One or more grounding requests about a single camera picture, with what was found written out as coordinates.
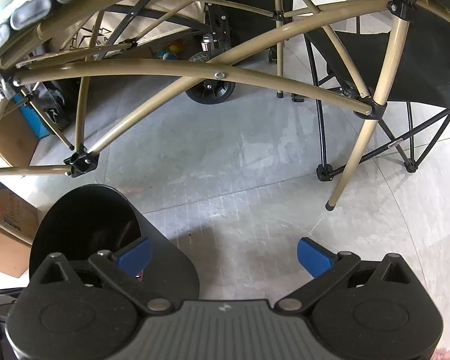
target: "black folding chair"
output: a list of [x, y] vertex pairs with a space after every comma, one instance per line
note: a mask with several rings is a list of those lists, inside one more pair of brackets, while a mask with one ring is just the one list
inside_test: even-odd
[[[314, 85], [322, 85], [333, 77], [336, 77], [340, 87], [335, 88], [335, 91], [339, 91], [344, 95], [360, 100], [360, 95], [353, 84], [353, 80], [348, 73], [346, 66], [330, 39], [325, 34], [325, 31], [320, 28], [304, 35]], [[355, 62], [370, 93], [373, 93], [382, 69], [382, 62], [385, 56], [389, 34], [337, 32], [337, 35]], [[322, 80], [319, 80], [317, 76], [311, 44], [315, 45], [327, 62], [328, 75]], [[409, 131], [399, 137], [395, 137], [385, 121], [383, 119], [379, 120], [380, 127], [384, 130], [390, 141], [368, 154], [365, 154], [361, 158], [360, 163], [395, 147], [402, 156], [407, 171], [414, 173], [450, 123], [449, 23], [421, 9], [414, 12], [402, 60], [388, 101], [406, 102]], [[422, 124], [414, 127], [411, 103], [435, 105], [444, 108], [444, 110]], [[317, 112], [319, 120], [320, 150], [322, 152], [322, 163], [317, 168], [317, 176], [320, 181], [330, 181], [334, 176], [342, 173], [345, 166], [332, 169], [332, 167], [327, 164], [325, 126], [322, 105], [319, 100], [317, 101]], [[414, 135], [443, 118], [445, 118], [445, 120], [425, 151], [418, 159], [415, 159]], [[400, 146], [400, 143], [406, 139], [410, 140], [410, 157], [407, 157]]]

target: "rubber tire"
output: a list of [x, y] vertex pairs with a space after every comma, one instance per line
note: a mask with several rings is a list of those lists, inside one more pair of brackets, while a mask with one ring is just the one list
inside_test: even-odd
[[[210, 57], [209, 57], [207, 51], [199, 51], [197, 54], [192, 55], [188, 61], [190, 61], [190, 62], [207, 63], [209, 59], [210, 59]], [[185, 93], [193, 101], [195, 101], [197, 103], [200, 103], [200, 104], [212, 105], [212, 104], [223, 103], [224, 101], [226, 101], [232, 95], [233, 91], [235, 90], [235, 83], [234, 82], [230, 82], [230, 81], [224, 81], [224, 82], [229, 84], [228, 89], [226, 90], [226, 92], [222, 96], [216, 98], [213, 102], [206, 101], [202, 97], [195, 96], [195, 93], [192, 91], [193, 88], [188, 89], [187, 91], [185, 91]]]

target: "bolt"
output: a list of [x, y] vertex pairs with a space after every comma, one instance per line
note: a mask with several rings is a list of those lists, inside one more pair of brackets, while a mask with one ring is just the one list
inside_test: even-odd
[[108, 249], [99, 250], [99, 251], [97, 252], [97, 254], [98, 254], [99, 256], [104, 256], [104, 257], [108, 257], [111, 253], [112, 253], [112, 252], [109, 251]]
[[298, 299], [285, 298], [278, 301], [278, 306], [283, 311], [297, 311], [302, 307], [302, 302]]
[[155, 298], [147, 303], [147, 307], [152, 311], [167, 311], [171, 306], [170, 300], [165, 298]]

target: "black fabric seat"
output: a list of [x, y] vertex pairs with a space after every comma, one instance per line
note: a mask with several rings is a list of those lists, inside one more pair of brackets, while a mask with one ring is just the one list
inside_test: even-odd
[[[347, 83], [352, 79], [323, 29], [306, 34], [329, 68]], [[337, 32], [366, 85], [377, 85], [388, 44], [388, 33]], [[403, 50], [388, 101], [408, 101], [450, 108], [450, 24], [418, 10]]]

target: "pink rug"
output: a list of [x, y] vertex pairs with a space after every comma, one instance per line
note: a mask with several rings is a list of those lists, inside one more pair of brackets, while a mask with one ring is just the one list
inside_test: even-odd
[[450, 360], [450, 350], [445, 348], [437, 349], [431, 360]]

